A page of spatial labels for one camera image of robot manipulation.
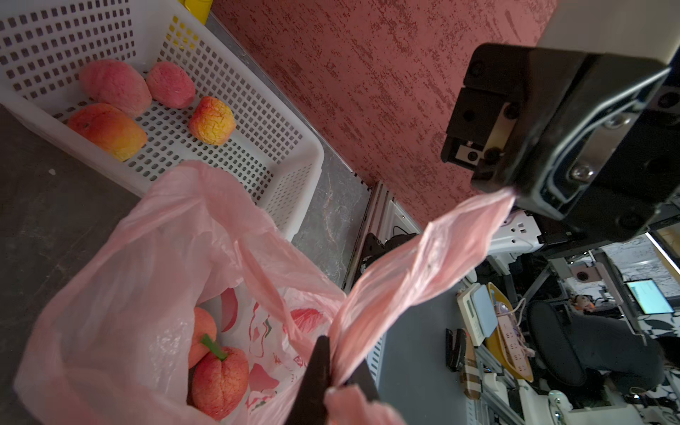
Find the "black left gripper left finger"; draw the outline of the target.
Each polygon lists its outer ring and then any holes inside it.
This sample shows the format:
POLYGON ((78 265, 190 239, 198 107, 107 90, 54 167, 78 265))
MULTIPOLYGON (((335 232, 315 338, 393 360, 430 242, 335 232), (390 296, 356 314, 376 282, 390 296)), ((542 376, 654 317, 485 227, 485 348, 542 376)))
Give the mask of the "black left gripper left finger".
POLYGON ((314 346, 299 392, 294 400, 286 425, 324 425, 328 410, 325 392, 331 385, 330 340, 319 336, 314 346))

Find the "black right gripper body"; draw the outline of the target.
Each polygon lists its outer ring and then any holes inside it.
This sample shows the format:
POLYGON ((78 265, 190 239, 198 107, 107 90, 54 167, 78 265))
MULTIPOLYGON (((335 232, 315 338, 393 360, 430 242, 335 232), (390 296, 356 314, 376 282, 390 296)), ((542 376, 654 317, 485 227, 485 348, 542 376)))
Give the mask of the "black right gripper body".
POLYGON ((679 61, 483 44, 441 159, 579 233, 631 239, 679 192, 679 61))

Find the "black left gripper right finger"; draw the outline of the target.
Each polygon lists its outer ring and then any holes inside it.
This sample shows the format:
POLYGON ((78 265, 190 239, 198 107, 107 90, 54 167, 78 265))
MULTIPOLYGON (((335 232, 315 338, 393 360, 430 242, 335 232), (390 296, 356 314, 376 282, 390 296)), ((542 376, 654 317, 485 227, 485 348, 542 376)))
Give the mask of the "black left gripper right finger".
POLYGON ((352 373, 349 379, 345 382, 345 386, 356 385, 359 387, 367 401, 379 401, 380 396, 377 387, 375 386, 375 380, 373 379, 368 363, 362 361, 356 370, 352 373))

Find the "pink plastic bag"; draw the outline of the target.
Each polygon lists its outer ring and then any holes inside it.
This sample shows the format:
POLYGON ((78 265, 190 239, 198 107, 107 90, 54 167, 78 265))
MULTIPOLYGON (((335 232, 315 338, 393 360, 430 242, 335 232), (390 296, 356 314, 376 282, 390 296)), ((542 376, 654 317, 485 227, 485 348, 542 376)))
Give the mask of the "pink plastic bag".
POLYGON ((349 378, 409 307, 451 289, 487 256, 515 203, 503 189, 432 221, 361 276, 332 283, 232 175, 187 161, 161 177, 92 261, 44 308, 14 388, 44 424, 208 424, 188 403, 195 307, 240 289, 233 343, 260 365, 229 421, 282 424, 315 341, 330 340, 333 424, 399 424, 349 378))

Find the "orange red peach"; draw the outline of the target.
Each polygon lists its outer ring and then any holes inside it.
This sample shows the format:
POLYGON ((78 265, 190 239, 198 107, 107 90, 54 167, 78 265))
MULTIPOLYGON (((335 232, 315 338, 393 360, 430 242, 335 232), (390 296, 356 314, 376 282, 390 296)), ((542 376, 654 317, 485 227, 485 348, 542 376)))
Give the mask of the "orange red peach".
POLYGON ((134 157, 148 140, 133 119, 109 104, 86 106, 69 118, 67 127, 120 162, 134 157))

